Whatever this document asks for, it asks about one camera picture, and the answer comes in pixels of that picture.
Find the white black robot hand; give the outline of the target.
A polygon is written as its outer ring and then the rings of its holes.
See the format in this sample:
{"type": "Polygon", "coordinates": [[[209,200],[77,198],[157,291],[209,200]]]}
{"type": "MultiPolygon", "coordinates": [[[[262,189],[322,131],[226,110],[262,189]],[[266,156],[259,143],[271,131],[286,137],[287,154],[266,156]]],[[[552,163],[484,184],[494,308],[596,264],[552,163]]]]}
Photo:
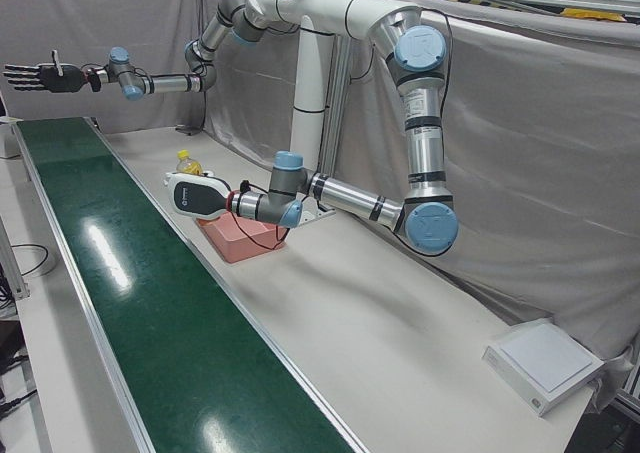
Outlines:
{"type": "Polygon", "coordinates": [[[18,91],[75,93],[89,83],[83,70],[60,61],[57,49],[51,51],[51,58],[51,62],[35,66],[6,64],[3,76],[18,91]]]}
{"type": "Polygon", "coordinates": [[[170,204],[184,216],[215,220],[227,210],[229,185],[215,177],[168,172],[164,177],[170,204]]]}

